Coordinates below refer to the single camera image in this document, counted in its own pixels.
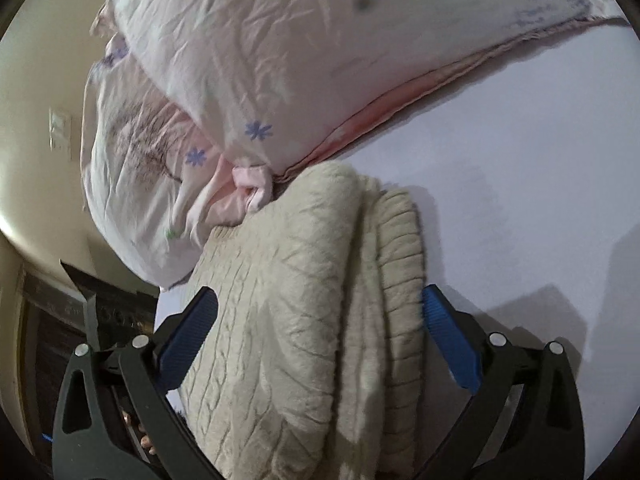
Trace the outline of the person's right hand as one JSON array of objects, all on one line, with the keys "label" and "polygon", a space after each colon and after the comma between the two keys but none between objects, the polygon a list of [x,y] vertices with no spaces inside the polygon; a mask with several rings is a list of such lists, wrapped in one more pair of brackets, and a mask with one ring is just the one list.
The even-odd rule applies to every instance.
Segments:
[{"label": "person's right hand", "polygon": [[126,411],[122,411],[122,420],[125,423],[130,437],[137,439],[137,443],[134,445],[136,451],[144,454],[145,456],[155,456],[156,448],[144,427],[142,425],[134,426],[134,420]]}]

